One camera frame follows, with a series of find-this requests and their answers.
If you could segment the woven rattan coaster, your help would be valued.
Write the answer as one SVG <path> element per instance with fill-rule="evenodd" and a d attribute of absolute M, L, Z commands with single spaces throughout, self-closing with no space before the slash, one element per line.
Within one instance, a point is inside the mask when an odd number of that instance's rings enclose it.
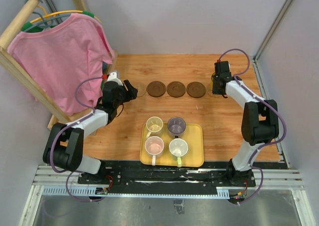
<path fill-rule="evenodd" d="M 214 97 L 214 98 L 221 98 L 221 95 L 218 94 L 213 94 L 213 83 L 210 82 L 209 84 L 207 84 L 206 86 L 206 92 L 209 96 Z"/>
<path fill-rule="evenodd" d="M 134 83 L 133 86 L 138 90 L 137 97 L 145 95 L 147 88 L 143 83 Z"/>

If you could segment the brown coaster top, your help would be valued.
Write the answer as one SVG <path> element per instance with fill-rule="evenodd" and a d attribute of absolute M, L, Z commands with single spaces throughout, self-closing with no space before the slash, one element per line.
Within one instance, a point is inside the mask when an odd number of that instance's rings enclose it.
<path fill-rule="evenodd" d="M 166 86 L 161 81 L 153 81 L 147 86 L 147 93 L 152 97 L 161 97 L 166 92 Z"/>

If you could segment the brown coaster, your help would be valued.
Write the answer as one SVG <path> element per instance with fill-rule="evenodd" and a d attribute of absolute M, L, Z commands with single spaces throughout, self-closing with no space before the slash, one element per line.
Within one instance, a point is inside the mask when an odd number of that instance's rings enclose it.
<path fill-rule="evenodd" d="M 166 87 L 166 91 L 169 96 L 179 98 L 185 94 L 186 88 L 183 83 L 179 81 L 173 81 L 168 84 L 168 86 Z"/>
<path fill-rule="evenodd" d="M 153 81 L 147 86 L 147 93 L 152 97 L 161 97 L 166 92 L 166 86 L 161 81 Z"/>
<path fill-rule="evenodd" d="M 200 82 L 191 82 L 188 84 L 186 91 L 193 98 L 201 98 L 206 93 L 205 86 Z"/>

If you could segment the brown coaster bottom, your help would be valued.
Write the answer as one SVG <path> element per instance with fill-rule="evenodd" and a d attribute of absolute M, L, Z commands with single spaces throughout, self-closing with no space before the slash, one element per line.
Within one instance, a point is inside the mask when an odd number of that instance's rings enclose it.
<path fill-rule="evenodd" d="M 166 91 L 169 96 L 179 98 L 185 94 L 186 88 L 183 83 L 179 81 L 173 81 L 168 84 L 168 86 L 166 87 Z"/>

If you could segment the yellow transparent mug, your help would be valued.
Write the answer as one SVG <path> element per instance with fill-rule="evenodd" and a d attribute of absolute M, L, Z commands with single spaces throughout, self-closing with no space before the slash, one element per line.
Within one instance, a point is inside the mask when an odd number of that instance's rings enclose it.
<path fill-rule="evenodd" d="M 211 83 L 210 83 L 210 91 L 211 91 L 212 95 L 214 94 L 214 93 L 213 93 L 214 76 L 215 76 L 215 73 L 212 74 L 212 76 L 211 76 Z"/>

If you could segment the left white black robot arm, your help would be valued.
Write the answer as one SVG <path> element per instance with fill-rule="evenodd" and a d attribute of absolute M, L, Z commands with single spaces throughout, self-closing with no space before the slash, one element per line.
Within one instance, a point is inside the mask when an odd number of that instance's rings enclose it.
<path fill-rule="evenodd" d="M 89 114 L 68 124 L 56 123 L 52 126 L 43 153 L 44 163 L 50 164 L 57 173 L 98 174 L 102 161 L 84 155 L 84 139 L 110 124 L 117 117 L 118 107 L 136 99 L 137 94 L 138 89 L 128 80 L 124 80 L 123 84 L 113 80 L 104 83 L 102 97 Z"/>

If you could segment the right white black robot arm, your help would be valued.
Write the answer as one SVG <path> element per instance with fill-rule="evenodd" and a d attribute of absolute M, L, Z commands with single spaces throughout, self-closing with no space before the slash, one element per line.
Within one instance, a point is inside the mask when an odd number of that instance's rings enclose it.
<path fill-rule="evenodd" d="M 251 179 L 252 164 L 261 146 L 272 142 L 279 135 L 279 120 L 274 112 L 277 103 L 265 100 L 251 91 L 244 82 L 232 75 L 228 61 L 218 60 L 212 74 L 212 93 L 224 98 L 231 97 L 243 109 L 241 134 L 243 143 L 226 168 L 226 179 L 239 186 Z"/>

